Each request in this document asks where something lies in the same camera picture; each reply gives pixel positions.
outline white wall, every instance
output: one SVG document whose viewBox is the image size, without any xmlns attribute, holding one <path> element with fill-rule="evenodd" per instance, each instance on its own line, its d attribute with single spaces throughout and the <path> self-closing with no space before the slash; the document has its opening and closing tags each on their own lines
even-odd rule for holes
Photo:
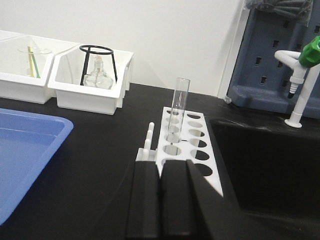
<svg viewBox="0 0 320 240">
<path fill-rule="evenodd" d="M 134 83 L 217 96 L 243 0 L 0 0 L 0 30 L 131 51 Z"/>
</svg>

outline test tube rack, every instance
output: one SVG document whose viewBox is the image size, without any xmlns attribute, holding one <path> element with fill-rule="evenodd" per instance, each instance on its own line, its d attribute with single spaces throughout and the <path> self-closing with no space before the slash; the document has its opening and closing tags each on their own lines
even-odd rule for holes
<svg viewBox="0 0 320 240">
<path fill-rule="evenodd" d="M 150 149 L 154 124 L 152 122 L 149 124 L 144 148 L 139 148 L 136 161 L 155 161 L 161 176 L 166 161 L 190 159 L 210 185 L 223 196 L 216 159 L 203 113 L 187 110 L 184 112 L 180 133 L 181 141 L 178 143 L 167 141 L 170 114 L 171 108 L 164 107 L 156 150 Z"/>
</svg>

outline yellow stirring rod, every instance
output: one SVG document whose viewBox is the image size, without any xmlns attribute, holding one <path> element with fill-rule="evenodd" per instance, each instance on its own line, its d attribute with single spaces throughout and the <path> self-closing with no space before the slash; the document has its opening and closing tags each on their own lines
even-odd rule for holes
<svg viewBox="0 0 320 240">
<path fill-rule="evenodd" d="M 33 68 L 33 65 L 32 65 L 32 62 L 33 62 L 33 59 L 32 59 L 32 52 L 31 52 L 31 47 L 28 46 L 28 57 L 29 57 L 29 66 L 30 66 L 30 76 L 31 77 L 35 77 L 34 75 L 34 68 Z"/>
</svg>

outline lab sink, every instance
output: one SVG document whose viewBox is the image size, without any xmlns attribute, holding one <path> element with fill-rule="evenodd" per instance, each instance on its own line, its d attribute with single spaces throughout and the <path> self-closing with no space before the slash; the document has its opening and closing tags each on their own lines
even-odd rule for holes
<svg viewBox="0 0 320 240">
<path fill-rule="evenodd" d="M 320 132 L 282 123 L 212 119 L 213 151 L 246 214 L 291 239 L 320 239 Z"/>
</svg>

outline blue pegboard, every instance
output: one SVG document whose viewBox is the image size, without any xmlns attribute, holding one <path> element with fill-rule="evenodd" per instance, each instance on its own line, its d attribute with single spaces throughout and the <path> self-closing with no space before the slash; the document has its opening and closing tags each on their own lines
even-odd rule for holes
<svg viewBox="0 0 320 240">
<path fill-rule="evenodd" d="M 227 96 L 240 107 L 290 114 L 302 85 L 288 99 L 292 70 L 275 59 L 278 50 L 301 52 L 320 35 L 320 0 L 313 0 L 308 27 L 275 13 L 251 10 Z M 318 78 L 303 115 L 320 119 Z"/>
</svg>

